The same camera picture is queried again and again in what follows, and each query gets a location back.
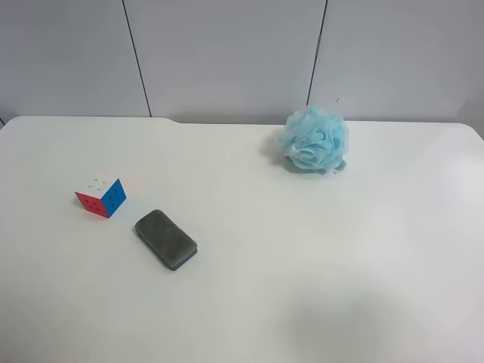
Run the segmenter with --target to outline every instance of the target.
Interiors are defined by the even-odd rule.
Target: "red cube face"
[[[101,202],[101,199],[93,198],[77,192],[76,195],[79,198],[81,204],[84,206],[85,210],[103,216],[105,218],[109,218],[107,211],[104,208],[103,203]]]

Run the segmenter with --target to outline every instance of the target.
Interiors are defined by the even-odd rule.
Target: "white wall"
[[[121,0],[0,0],[0,117],[148,116]]]
[[[126,0],[153,116],[283,123],[306,105],[322,0]]]
[[[310,101],[484,133],[483,0],[330,0]]]

